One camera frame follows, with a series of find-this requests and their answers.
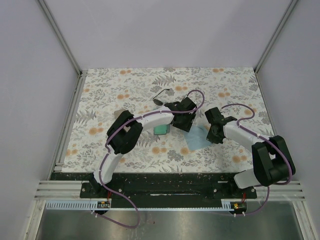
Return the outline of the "grey-blue glasses case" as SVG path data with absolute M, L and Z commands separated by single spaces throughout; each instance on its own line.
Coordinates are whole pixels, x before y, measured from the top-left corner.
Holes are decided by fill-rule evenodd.
M 155 136 L 163 136 L 170 133 L 171 126 L 169 124 L 158 125 L 153 128 L 153 134 Z

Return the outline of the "black aviator sunglasses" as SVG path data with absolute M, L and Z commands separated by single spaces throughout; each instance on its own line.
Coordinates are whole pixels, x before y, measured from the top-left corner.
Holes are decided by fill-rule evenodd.
M 163 106 L 168 102 L 167 98 L 172 97 L 174 93 L 172 88 L 165 88 L 152 98 L 152 102 L 157 106 Z

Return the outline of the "brown glasses case green lining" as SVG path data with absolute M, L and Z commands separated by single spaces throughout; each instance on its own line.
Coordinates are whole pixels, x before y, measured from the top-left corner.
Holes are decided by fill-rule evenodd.
M 114 112 L 114 119 L 116 120 L 116 119 L 121 115 L 121 113 L 122 113 L 123 111 L 124 111 L 123 109 L 116 110 L 116 111 Z

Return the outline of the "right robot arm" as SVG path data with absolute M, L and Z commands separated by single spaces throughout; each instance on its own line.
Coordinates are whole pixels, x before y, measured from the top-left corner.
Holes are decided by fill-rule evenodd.
M 296 168 L 283 137 L 255 133 L 242 126 L 239 119 L 223 116 L 217 107 L 207 110 L 205 116 L 210 124 L 207 141 L 222 144 L 224 139 L 230 139 L 252 155 L 253 167 L 234 175 L 234 181 L 228 184 L 227 191 L 231 197 L 239 198 L 248 187 L 285 185 L 292 180 Z

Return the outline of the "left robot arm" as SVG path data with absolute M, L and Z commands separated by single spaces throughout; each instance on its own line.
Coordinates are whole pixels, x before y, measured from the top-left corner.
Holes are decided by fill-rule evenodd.
M 197 105 L 189 98 L 166 103 L 149 112 L 134 115 L 123 111 L 107 131 L 106 155 L 89 180 L 91 192 L 98 198 L 107 195 L 109 183 L 120 159 L 137 145 L 141 133 L 158 126 L 171 125 L 189 132 L 196 117 Z

